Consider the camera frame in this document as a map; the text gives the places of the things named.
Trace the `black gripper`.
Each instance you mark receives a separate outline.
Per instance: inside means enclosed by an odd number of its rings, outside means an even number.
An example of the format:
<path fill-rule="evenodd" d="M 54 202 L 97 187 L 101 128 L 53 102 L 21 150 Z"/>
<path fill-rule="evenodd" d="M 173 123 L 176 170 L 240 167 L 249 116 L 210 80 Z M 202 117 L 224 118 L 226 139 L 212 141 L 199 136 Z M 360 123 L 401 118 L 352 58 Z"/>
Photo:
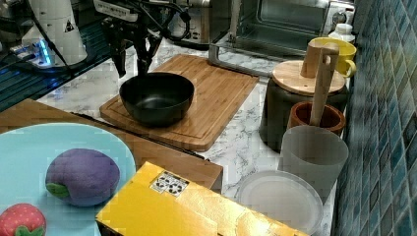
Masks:
<path fill-rule="evenodd" d="M 162 41 L 150 30 L 150 20 L 129 6 L 127 0 L 93 0 L 93 5 L 98 13 L 105 15 L 101 27 L 119 77 L 126 75 L 126 41 L 134 43 L 138 75 L 143 77 Z"/>

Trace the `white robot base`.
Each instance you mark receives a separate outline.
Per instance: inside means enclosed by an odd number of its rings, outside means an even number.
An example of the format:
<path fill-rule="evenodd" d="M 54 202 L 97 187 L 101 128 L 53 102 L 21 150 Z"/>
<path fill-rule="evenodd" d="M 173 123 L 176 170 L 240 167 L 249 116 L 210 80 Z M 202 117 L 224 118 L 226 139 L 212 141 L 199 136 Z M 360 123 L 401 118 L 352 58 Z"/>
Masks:
<path fill-rule="evenodd" d="M 19 38 L 10 52 L 41 70 L 73 69 L 88 58 L 71 0 L 5 0 Z"/>

